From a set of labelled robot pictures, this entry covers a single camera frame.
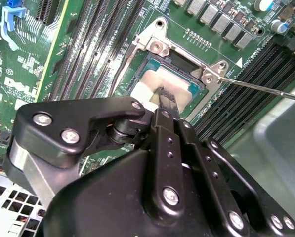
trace gray plastic surface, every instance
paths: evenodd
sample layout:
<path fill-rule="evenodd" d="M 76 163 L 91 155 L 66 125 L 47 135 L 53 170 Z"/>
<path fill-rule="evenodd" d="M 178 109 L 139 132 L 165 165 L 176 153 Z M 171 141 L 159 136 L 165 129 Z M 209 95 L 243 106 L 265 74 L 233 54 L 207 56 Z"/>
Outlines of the gray plastic surface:
<path fill-rule="evenodd" d="M 295 101 L 281 100 L 228 151 L 295 220 Z"/>

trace blue latch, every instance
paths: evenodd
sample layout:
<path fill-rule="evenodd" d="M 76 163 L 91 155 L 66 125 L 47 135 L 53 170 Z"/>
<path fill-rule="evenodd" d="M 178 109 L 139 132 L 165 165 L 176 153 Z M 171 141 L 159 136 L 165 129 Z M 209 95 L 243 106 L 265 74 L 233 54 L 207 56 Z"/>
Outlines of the blue latch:
<path fill-rule="evenodd" d="M 16 7 L 11 8 L 9 6 L 2 7 L 2 14 L 1 14 L 1 22 L 0 22 L 0 29 L 1 29 L 1 36 L 2 38 L 9 43 L 9 47 L 12 51 L 16 51 L 19 49 L 17 44 L 10 38 L 8 35 L 8 31 L 14 31 L 14 21 L 13 17 L 17 16 L 19 18 L 23 18 L 26 13 L 25 7 Z"/>
<path fill-rule="evenodd" d="M 7 5 L 12 8 L 21 7 L 23 5 L 23 0 L 8 0 Z"/>

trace hex bolt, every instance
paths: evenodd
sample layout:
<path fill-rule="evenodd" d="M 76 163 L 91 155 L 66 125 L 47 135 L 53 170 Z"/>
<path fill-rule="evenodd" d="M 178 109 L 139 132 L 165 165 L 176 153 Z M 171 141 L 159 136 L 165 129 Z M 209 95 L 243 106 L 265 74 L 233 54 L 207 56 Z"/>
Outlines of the hex bolt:
<path fill-rule="evenodd" d="M 186 128 L 191 128 L 191 125 L 188 122 L 183 122 L 183 125 L 185 125 Z"/>
<path fill-rule="evenodd" d="M 138 104 L 137 102 L 132 102 L 132 106 L 133 106 L 134 108 L 138 109 L 138 110 L 141 109 L 140 104 Z"/>
<path fill-rule="evenodd" d="M 164 188 L 163 196 L 165 201 L 171 206 L 176 206 L 179 203 L 178 194 L 172 188 L 169 188 L 169 187 Z"/>
<path fill-rule="evenodd" d="M 286 225 L 288 226 L 289 229 L 293 230 L 295 228 L 292 221 L 286 216 L 284 217 L 284 222 L 286 223 Z"/>
<path fill-rule="evenodd" d="M 214 148 L 218 148 L 218 145 L 215 141 L 210 141 L 210 143 Z"/>
<path fill-rule="evenodd" d="M 234 211 L 229 214 L 230 220 L 237 229 L 242 230 L 244 228 L 244 222 L 241 217 Z"/>
<path fill-rule="evenodd" d="M 275 227 L 277 227 L 278 229 L 282 229 L 283 228 L 283 225 L 281 223 L 281 221 L 279 220 L 278 217 L 276 217 L 275 215 L 271 215 L 271 220 L 272 220 L 272 223 L 274 223 Z"/>
<path fill-rule="evenodd" d="M 169 118 L 169 113 L 167 111 L 162 111 L 162 115 L 164 115 L 165 117 Z"/>
<path fill-rule="evenodd" d="M 80 139 L 79 134 L 76 131 L 69 130 L 69 129 L 64 130 L 61 136 L 62 136 L 62 139 L 69 144 L 77 143 L 79 142 L 79 139 Z"/>
<path fill-rule="evenodd" d="M 52 123 L 52 118 L 46 114 L 37 114 L 33 116 L 33 122 L 39 126 L 49 126 Z"/>

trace electrolytic capacitor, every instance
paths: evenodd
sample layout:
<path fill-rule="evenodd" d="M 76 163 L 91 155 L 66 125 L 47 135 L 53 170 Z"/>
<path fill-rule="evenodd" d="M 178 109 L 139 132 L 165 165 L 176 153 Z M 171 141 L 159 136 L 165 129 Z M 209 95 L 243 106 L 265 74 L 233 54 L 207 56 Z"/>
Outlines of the electrolytic capacitor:
<path fill-rule="evenodd" d="M 257 11 L 269 11 L 273 2 L 273 0 L 256 0 L 254 7 Z"/>
<path fill-rule="evenodd" d="M 280 20 L 273 20 L 270 24 L 270 28 L 272 31 L 278 33 L 278 34 L 283 34 L 284 32 L 287 31 L 288 25 L 284 22 L 281 22 Z"/>

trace motherboard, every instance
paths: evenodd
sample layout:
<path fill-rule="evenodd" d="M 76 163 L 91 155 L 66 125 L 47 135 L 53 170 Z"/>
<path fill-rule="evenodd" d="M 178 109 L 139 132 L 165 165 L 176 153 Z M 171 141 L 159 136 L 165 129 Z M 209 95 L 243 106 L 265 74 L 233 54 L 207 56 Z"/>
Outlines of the motherboard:
<path fill-rule="evenodd" d="M 174 94 L 199 139 L 227 146 L 295 85 L 295 0 L 0 0 L 0 155 L 27 103 Z M 86 174 L 133 149 L 81 162 Z"/>

